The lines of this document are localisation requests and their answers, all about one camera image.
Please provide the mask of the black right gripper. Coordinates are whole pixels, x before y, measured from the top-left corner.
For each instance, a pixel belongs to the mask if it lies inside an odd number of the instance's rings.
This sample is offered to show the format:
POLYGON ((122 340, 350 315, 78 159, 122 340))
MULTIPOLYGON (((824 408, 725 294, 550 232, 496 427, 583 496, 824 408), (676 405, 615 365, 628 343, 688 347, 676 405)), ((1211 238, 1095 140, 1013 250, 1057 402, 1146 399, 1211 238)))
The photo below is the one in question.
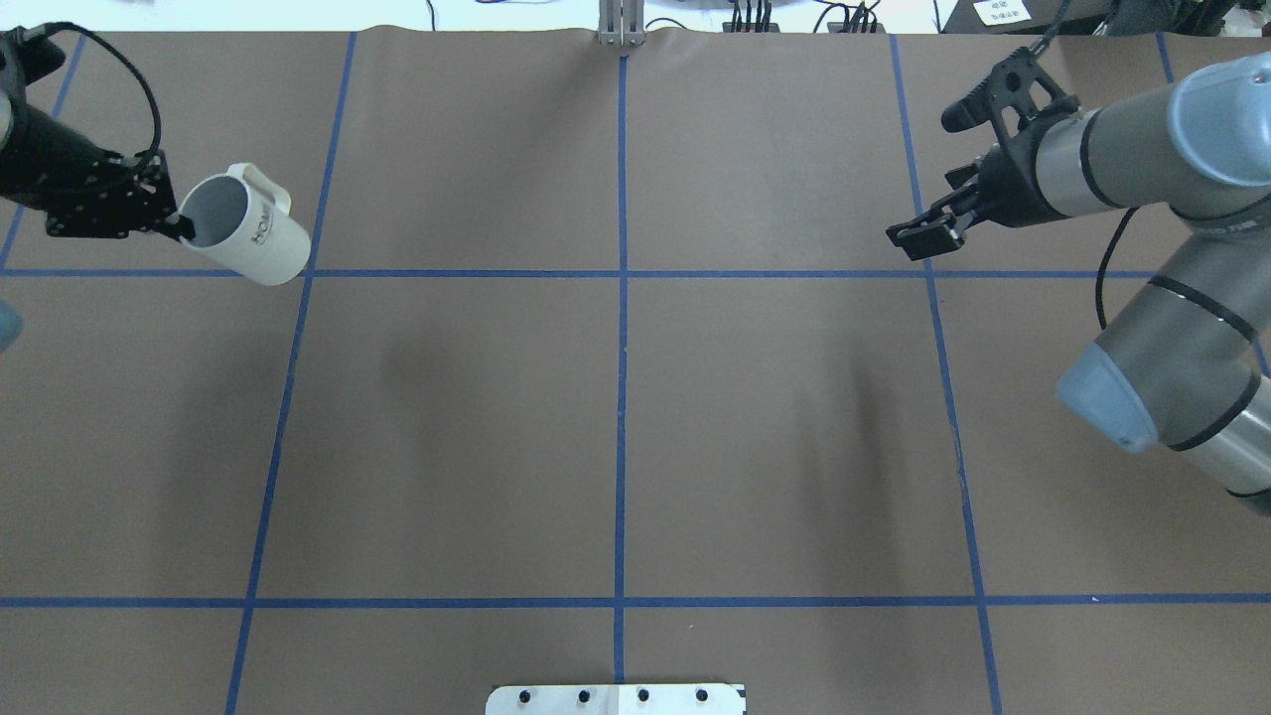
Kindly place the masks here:
POLYGON ((1037 182, 1037 140, 995 144, 981 157, 946 171, 952 194, 913 220, 887 226, 888 241, 909 262, 961 249, 963 230, 981 222, 1024 227, 1049 221, 1049 199, 1037 182))

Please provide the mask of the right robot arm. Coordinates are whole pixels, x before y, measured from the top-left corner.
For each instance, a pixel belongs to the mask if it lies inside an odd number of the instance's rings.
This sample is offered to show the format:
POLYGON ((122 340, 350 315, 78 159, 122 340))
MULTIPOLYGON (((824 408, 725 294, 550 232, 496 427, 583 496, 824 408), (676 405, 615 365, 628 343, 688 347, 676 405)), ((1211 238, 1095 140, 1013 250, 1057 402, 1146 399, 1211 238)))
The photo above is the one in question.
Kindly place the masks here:
POLYGON ((1207 65, 1085 108, 1021 47, 941 113, 994 144, 949 169, 948 194, 886 235, 913 262, 1008 229, 1157 207, 1181 241, 1057 381, 1057 400, 1130 453, 1179 453, 1268 516, 1268 376, 1246 361, 1268 331, 1268 55, 1207 65))

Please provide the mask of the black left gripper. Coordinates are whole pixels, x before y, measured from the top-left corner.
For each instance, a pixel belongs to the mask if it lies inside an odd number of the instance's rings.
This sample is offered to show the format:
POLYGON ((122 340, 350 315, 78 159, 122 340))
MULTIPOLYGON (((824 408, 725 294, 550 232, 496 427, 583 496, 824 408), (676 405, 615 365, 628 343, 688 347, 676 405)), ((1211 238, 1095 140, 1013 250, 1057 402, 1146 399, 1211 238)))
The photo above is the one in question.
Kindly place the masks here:
POLYGON ((123 157, 36 107, 13 108, 3 138, 4 199, 44 213, 55 237, 122 239, 159 232, 194 244, 161 150, 123 157))

